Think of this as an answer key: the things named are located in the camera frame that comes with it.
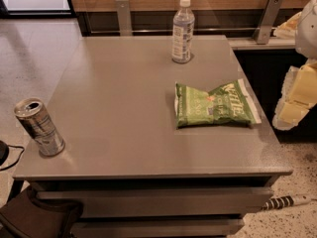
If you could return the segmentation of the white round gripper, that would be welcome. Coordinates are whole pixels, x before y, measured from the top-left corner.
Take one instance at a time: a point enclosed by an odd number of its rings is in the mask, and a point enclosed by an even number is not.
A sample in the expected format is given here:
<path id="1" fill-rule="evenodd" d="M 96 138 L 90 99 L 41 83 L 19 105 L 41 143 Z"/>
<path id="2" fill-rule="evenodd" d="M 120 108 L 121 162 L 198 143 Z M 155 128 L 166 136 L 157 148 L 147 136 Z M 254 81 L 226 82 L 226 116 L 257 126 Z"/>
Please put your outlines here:
<path id="1" fill-rule="evenodd" d="M 273 35 L 295 38 L 296 51 L 309 59 L 301 68 L 289 68 L 274 110 L 273 127 L 288 131 L 317 104 L 317 0 L 310 0 L 301 13 L 279 25 Z"/>

